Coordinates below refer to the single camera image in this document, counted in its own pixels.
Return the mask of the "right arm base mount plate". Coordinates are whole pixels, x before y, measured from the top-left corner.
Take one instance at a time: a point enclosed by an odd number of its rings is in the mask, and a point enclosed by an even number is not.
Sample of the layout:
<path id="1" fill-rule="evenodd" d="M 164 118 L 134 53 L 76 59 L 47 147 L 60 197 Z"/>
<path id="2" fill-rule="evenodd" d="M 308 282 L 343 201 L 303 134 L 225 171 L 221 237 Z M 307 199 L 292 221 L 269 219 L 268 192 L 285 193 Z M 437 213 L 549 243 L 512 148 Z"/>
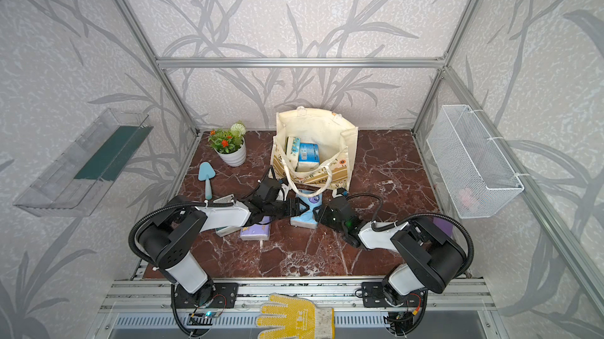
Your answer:
<path id="1" fill-rule="evenodd" d="M 354 292 L 365 308 L 403 308 L 415 310 L 422 306 L 426 290 L 413 290 L 407 295 L 399 295 L 393 288 L 384 287 L 381 282 L 362 282 Z"/>

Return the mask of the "purple tissue pack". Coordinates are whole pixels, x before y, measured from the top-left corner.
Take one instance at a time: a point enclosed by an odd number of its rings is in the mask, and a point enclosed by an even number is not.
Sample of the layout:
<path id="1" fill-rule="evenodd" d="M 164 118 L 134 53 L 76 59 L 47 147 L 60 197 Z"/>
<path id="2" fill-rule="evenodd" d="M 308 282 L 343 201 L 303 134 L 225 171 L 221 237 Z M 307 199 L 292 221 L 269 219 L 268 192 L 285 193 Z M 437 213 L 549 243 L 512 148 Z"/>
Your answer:
<path id="1" fill-rule="evenodd" d="M 271 233 L 271 218 L 264 218 L 257 224 L 251 227 L 244 227 L 240 231 L 240 239 L 242 241 L 267 241 Z"/>

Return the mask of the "cream floral canvas tote bag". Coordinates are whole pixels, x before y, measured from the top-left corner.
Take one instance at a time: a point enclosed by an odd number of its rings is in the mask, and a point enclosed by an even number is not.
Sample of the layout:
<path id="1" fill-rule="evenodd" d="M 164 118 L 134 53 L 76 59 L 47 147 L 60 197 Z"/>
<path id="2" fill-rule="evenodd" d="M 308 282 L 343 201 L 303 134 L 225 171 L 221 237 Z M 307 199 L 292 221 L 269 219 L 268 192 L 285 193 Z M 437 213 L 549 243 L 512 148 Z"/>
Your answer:
<path id="1" fill-rule="evenodd" d="M 279 112 L 271 165 L 301 197 L 349 189 L 358 137 L 357 126 L 328 110 L 300 106 Z"/>

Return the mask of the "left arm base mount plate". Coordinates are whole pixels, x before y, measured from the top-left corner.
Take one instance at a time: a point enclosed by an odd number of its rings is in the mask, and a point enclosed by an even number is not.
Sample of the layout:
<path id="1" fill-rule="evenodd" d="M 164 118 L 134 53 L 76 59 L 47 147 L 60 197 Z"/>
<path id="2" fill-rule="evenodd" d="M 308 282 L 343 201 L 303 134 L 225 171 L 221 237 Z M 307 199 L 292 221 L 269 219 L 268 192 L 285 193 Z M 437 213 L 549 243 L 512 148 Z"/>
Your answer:
<path id="1" fill-rule="evenodd" d="M 201 287 L 198 292 L 188 293 L 179 284 L 171 284 L 171 305 L 182 308 L 234 308 L 239 284 L 214 282 Z"/>

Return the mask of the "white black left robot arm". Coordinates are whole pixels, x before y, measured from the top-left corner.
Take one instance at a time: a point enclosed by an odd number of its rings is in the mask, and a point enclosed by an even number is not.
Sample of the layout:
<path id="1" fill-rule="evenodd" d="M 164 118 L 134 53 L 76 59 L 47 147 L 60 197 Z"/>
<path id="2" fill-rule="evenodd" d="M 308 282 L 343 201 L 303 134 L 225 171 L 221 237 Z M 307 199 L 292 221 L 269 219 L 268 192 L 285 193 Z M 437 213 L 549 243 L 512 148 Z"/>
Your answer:
<path id="1" fill-rule="evenodd" d="M 251 227 L 266 217 L 279 220 L 307 212 L 309 205 L 298 197 L 287 197 L 285 187 L 280 180 L 266 178 L 242 199 L 201 202 L 177 196 L 135 223 L 128 235 L 129 248 L 172 284 L 195 295 L 212 285 L 190 252 L 198 235 L 222 227 Z"/>

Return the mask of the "light blue cartoon tissue pack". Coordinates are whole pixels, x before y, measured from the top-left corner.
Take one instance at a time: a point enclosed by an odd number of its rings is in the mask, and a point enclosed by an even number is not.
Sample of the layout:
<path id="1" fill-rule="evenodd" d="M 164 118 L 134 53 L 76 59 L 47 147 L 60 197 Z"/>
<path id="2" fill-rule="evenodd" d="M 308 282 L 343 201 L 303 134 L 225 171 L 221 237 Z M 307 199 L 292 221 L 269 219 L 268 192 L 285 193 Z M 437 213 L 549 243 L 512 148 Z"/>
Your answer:
<path id="1" fill-rule="evenodd" d="M 289 219 L 289 222 L 294 227 L 302 227 L 306 229 L 316 229 L 318 226 L 314 218 L 314 209 L 322 205 L 322 194 L 314 197 L 303 197 L 296 194 L 296 198 L 300 199 L 300 215 Z"/>

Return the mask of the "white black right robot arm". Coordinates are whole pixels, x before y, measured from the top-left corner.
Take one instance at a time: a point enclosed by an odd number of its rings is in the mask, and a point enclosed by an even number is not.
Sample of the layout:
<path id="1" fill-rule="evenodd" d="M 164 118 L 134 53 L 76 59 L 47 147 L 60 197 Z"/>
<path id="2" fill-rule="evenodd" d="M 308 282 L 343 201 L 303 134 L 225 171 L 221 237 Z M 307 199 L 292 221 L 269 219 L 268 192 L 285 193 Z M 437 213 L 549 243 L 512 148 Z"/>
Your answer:
<path id="1" fill-rule="evenodd" d="M 341 234 L 350 246 L 367 251 L 384 249 L 398 252 L 403 263 L 382 280 L 390 300 L 415 290 L 443 293 L 452 279 L 464 274 L 473 262 L 474 244 L 469 231 L 457 220 L 440 213 L 418 213 L 396 222 L 365 221 L 355 213 L 351 201 L 375 194 L 340 193 L 313 209 L 315 220 Z"/>

